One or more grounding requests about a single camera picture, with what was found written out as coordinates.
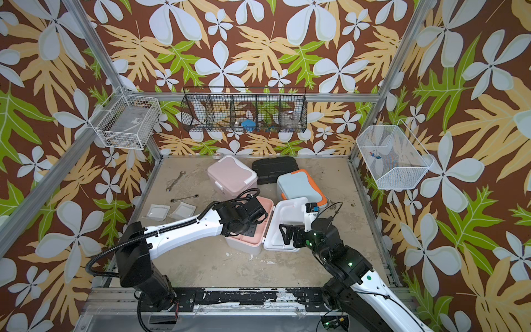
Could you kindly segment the blue orange first aid kit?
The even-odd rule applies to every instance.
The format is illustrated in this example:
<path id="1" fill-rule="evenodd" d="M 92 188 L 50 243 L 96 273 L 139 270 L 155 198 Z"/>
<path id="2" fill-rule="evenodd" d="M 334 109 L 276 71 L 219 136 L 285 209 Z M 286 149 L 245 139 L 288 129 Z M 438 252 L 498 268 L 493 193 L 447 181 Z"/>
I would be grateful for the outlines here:
<path id="1" fill-rule="evenodd" d="M 280 200 L 307 198 L 319 208 L 328 205 L 328 199 L 306 170 L 297 170 L 277 179 L 277 194 Z"/>

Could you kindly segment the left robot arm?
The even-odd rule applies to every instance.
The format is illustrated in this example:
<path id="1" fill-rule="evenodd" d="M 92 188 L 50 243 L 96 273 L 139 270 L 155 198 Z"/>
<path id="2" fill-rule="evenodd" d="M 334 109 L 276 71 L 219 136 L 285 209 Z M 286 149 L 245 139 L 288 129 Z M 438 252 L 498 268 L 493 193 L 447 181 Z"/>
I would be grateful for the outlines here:
<path id="1" fill-rule="evenodd" d="M 207 237 L 247 236 L 267 220 L 269 212 L 258 200 L 260 190 L 244 190 L 227 201 L 213 201 L 202 213 L 169 224 L 130 225 L 118 244 L 91 257 L 85 270 L 92 276 L 118 278 L 120 285 L 140 292 L 157 311 L 176 302 L 169 278 L 154 265 L 161 255 Z"/>

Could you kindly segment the pink tray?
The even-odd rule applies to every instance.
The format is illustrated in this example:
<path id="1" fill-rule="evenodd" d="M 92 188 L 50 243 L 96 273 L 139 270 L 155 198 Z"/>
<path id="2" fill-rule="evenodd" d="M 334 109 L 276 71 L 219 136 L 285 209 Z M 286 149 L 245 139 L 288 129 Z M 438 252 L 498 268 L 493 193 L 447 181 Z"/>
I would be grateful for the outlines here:
<path id="1" fill-rule="evenodd" d="M 225 241 L 229 247 L 240 251 L 261 249 L 263 240 L 265 239 L 265 235 L 268 230 L 269 222 L 272 218 L 272 212 L 275 208 L 275 204 L 271 199 L 261 196 L 258 197 L 258 201 L 268 213 L 268 216 L 260 218 L 259 224 L 257 224 L 252 237 L 247 235 L 237 235 L 235 237 L 226 238 Z"/>

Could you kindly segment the white first aid kit box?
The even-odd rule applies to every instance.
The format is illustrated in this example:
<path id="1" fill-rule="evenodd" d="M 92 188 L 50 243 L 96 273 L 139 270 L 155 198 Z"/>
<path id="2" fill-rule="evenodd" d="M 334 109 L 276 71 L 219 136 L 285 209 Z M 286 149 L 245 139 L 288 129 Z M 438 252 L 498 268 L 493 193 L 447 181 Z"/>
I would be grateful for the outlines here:
<path id="1" fill-rule="evenodd" d="M 262 250 L 297 252 L 304 247 L 305 234 L 319 213 L 319 206 L 306 197 L 289 199 L 274 204 L 259 197 L 268 216 L 254 230 L 253 236 L 237 235 L 226 239 L 235 250 L 258 255 Z"/>

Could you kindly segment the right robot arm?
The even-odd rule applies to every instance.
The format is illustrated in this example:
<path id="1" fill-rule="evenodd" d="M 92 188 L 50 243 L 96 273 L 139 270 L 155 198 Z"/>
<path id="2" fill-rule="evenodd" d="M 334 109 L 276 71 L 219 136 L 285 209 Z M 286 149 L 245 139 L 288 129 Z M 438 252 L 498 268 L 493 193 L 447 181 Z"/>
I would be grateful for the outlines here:
<path id="1" fill-rule="evenodd" d="M 331 274 L 322 287 L 332 311 L 350 315 L 368 331 L 431 331 L 384 283 L 372 264 L 344 244 L 333 218 L 317 218 L 309 227 L 281 224 L 285 244 L 308 248 Z"/>

